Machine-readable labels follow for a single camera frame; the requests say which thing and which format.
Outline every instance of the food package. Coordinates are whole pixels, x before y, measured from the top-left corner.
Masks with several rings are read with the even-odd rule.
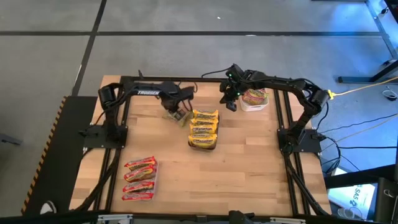
[[[129,168],[130,170],[135,170],[144,166],[149,166],[149,165],[156,165],[156,160],[155,157],[148,157],[145,159],[139,159],[136,161],[130,161],[126,163],[124,166]]]
[[[162,117],[164,119],[176,122],[180,127],[184,127],[187,121],[192,118],[192,116],[192,111],[184,111],[183,109],[180,109],[174,113],[165,111]]]
[[[146,180],[156,175],[156,166],[149,165],[139,169],[128,172],[124,175],[124,179],[128,182],[134,182],[139,180]]]
[[[216,134],[217,132],[217,124],[204,124],[204,125],[196,125],[190,124],[190,133],[191,134]]]
[[[132,182],[130,184],[127,184],[126,186],[123,187],[123,192],[137,192],[140,190],[147,190],[147,189],[153,189],[155,186],[155,179],[151,178],[149,180],[142,180],[142,181],[137,181],[137,182]]]
[[[217,143],[217,134],[192,134],[188,137],[188,145],[200,149],[214,149]]]
[[[218,118],[218,110],[193,110],[193,117],[200,119]]]
[[[203,118],[193,118],[191,119],[192,124],[204,125],[204,124],[218,124],[218,119],[203,119]]]
[[[150,200],[154,197],[154,191],[132,192],[122,196],[123,201]]]
[[[244,92],[242,100],[249,105],[260,105],[268,96],[266,89],[252,90]]]

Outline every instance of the white label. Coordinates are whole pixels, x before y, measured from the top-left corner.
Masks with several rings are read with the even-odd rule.
[[[138,95],[158,95],[160,91],[139,90]]]
[[[345,174],[337,168],[333,175]],[[359,184],[350,187],[339,187],[328,190],[329,200],[335,204],[350,209],[355,215],[366,218],[371,206],[375,187],[371,184]]]

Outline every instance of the yellow cable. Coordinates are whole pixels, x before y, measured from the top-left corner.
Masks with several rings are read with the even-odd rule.
[[[387,120],[385,120],[385,121],[383,121],[383,122],[381,122],[381,123],[379,123],[379,124],[377,124],[377,125],[375,125],[375,126],[371,126],[370,128],[366,128],[366,129],[364,129],[364,130],[362,130],[362,131],[358,131],[357,133],[350,134],[349,136],[346,136],[346,137],[344,137],[344,138],[342,138],[342,139],[339,139],[339,140],[337,140],[336,142],[334,142],[334,143],[328,145],[328,146],[327,146],[326,148],[324,148],[322,151],[324,151],[325,149],[327,149],[327,148],[329,148],[330,146],[334,145],[335,143],[338,143],[338,142],[340,142],[340,141],[342,141],[342,140],[344,140],[344,139],[347,139],[347,138],[349,138],[349,137],[351,137],[351,136],[354,136],[354,135],[356,135],[356,134],[359,134],[359,133],[362,133],[362,132],[365,132],[365,131],[369,131],[370,129],[376,128],[376,127],[378,127],[378,126],[380,126],[380,125],[382,125],[382,124],[384,124],[384,123],[386,123],[386,122],[388,122],[388,121],[390,121],[390,120],[396,118],[397,116],[398,116],[398,114],[395,115],[395,116],[392,116],[391,118],[389,118],[389,119],[387,119]]]
[[[342,95],[344,95],[344,94],[352,93],[352,92],[358,91],[358,90],[363,90],[363,89],[365,89],[365,88],[369,88],[369,87],[372,87],[372,86],[382,85],[382,84],[385,84],[385,83],[387,83],[387,82],[391,82],[391,81],[396,80],[396,79],[398,79],[398,77],[390,78],[389,80],[386,80],[386,81],[383,81],[383,82],[380,82],[380,83],[375,83],[375,84],[372,84],[372,85],[367,85],[367,86],[364,86],[364,87],[361,87],[361,88],[357,88],[357,89],[354,89],[354,90],[345,91],[345,92],[342,92],[342,93],[333,93],[332,91],[328,90],[328,93],[329,93],[329,95],[330,95],[330,99],[332,100],[332,99],[334,98],[334,96],[342,96]]]

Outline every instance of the red snack wrapper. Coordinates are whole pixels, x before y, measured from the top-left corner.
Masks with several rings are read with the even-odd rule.
[[[155,185],[154,180],[142,180],[138,182],[133,182],[131,184],[127,184],[123,187],[123,192],[134,192],[138,190],[144,189],[153,189]]]
[[[128,172],[124,175],[124,179],[128,182],[134,182],[138,180],[150,179],[155,176],[156,167],[153,165],[141,167],[139,169]]]
[[[156,165],[155,157],[148,157],[145,159],[139,159],[136,161],[130,161],[124,165],[125,167],[129,168],[130,170],[135,170],[140,167],[148,166],[148,165]]]
[[[122,200],[150,200],[154,196],[152,192],[138,192],[138,193],[131,193],[122,196]]]

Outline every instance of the black mat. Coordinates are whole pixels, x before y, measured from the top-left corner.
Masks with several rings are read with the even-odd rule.
[[[67,212],[83,154],[84,138],[78,134],[91,122],[97,97],[69,96],[63,104],[44,162],[32,193],[28,193],[24,215],[38,215],[51,200],[58,212]]]

